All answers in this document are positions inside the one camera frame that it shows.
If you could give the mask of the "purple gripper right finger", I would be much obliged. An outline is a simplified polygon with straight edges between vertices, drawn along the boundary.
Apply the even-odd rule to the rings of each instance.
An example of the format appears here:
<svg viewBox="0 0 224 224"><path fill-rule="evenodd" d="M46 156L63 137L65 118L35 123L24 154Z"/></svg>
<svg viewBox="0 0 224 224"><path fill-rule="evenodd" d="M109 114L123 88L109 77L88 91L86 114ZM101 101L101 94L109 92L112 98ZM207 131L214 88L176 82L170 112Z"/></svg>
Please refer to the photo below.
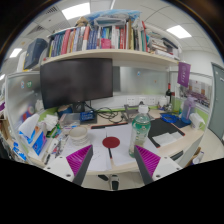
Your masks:
<svg viewBox="0 0 224 224"><path fill-rule="evenodd" d="M152 177L160 162L160 157L138 145L134 146L134 156L144 184L152 183Z"/></svg>

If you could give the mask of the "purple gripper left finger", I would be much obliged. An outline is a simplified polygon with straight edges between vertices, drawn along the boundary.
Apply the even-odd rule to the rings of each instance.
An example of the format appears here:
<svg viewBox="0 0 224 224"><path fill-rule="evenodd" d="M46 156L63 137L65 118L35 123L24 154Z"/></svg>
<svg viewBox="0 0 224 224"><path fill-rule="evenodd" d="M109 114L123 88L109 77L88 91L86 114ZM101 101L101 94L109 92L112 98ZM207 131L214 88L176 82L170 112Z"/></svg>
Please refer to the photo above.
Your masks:
<svg viewBox="0 0 224 224"><path fill-rule="evenodd" d="M66 157L66 160L74 174L74 184L78 186L82 185L92 156L93 146L89 145Z"/></svg>

